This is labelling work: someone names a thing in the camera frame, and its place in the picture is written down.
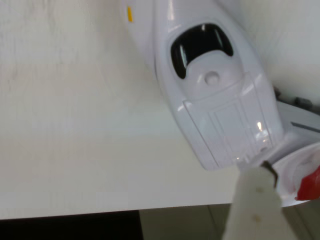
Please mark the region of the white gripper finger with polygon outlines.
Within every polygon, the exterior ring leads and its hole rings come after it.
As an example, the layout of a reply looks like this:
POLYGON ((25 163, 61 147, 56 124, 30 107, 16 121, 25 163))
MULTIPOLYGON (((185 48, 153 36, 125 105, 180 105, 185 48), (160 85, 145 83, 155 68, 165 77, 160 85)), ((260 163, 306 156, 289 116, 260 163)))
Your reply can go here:
POLYGON ((222 238, 224 240, 297 240, 277 193, 278 174, 268 161, 238 178, 222 238))

